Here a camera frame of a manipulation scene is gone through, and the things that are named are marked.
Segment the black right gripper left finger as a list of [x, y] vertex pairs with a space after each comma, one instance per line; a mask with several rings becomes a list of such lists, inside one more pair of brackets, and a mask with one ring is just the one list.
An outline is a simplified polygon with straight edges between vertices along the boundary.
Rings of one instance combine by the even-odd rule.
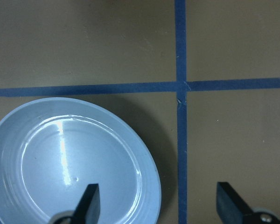
[[97, 224], [100, 217], [99, 184], [87, 185], [72, 215], [54, 220], [54, 224]]

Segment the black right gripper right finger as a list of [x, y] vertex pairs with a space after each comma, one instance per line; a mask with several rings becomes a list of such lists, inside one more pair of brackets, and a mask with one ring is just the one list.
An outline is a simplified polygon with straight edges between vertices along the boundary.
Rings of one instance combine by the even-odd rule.
[[271, 211], [251, 208], [228, 182], [218, 182], [216, 211], [223, 224], [280, 224]]

